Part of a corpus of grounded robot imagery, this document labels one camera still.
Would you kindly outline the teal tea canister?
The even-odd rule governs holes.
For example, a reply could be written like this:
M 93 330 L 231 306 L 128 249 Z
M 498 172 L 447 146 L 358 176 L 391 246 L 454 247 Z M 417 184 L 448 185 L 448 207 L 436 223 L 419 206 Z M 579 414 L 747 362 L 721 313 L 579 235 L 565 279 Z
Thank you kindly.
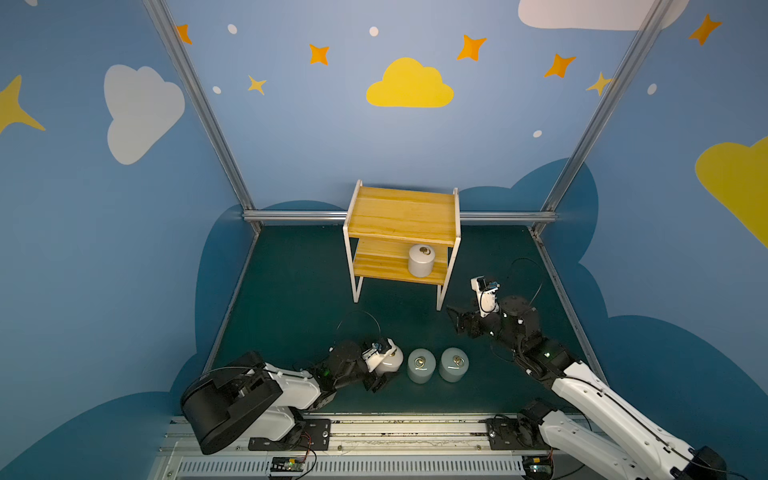
M 415 384 L 425 384 L 432 378 L 436 365 L 435 356 L 431 351 L 417 348 L 407 358 L 407 375 Z
M 441 354 L 438 373 L 444 381 L 457 383 L 466 375 L 468 369 L 469 359 L 463 350 L 449 347 Z

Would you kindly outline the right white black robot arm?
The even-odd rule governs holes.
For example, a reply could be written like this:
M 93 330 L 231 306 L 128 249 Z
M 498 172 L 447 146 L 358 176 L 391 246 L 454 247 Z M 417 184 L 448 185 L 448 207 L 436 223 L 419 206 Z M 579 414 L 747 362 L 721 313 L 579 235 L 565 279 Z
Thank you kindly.
M 694 448 L 666 431 L 601 381 L 562 343 L 544 336 L 538 310 L 521 297 L 475 312 L 453 310 L 456 329 L 472 338 L 488 335 L 508 348 L 530 378 L 575 407 L 597 432 L 584 429 L 545 402 L 522 414 L 543 442 L 572 456 L 606 479 L 725 479 L 725 460 L 713 449 Z

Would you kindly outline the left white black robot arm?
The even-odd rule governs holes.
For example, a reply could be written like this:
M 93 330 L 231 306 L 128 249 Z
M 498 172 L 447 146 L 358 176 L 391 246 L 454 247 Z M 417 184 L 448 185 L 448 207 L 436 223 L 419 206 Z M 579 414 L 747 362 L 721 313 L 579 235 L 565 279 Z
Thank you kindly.
M 180 407 L 205 455 L 243 435 L 291 448 L 307 438 L 305 412 L 323 408 L 350 385 L 377 392 L 397 375 L 403 359 L 402 350 L 386 337 L 368 346 L 343 341 L 326 359 L 299 371 L 278 368 L 248 351 L 193 381 Z

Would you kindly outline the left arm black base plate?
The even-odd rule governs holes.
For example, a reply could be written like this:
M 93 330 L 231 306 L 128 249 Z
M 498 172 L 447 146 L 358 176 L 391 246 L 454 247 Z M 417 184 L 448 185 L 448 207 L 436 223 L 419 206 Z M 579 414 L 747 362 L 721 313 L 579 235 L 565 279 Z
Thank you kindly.
M 329 419 L 309 419 L 299 421 L 282 439 L 269 440 L 251 437 L 249 451 L 299 451 L 309 448 L 315 452 L 329 448 L 331 424 Z

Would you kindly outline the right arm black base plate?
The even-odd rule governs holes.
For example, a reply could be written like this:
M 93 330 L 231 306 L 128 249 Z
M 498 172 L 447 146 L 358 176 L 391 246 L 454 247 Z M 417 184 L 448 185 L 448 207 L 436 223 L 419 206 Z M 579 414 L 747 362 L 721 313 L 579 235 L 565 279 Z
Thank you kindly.
M 544 450 L 538 427 L 526 417 L 495 415 L 484 421 L 490 448 L 494 451 Z

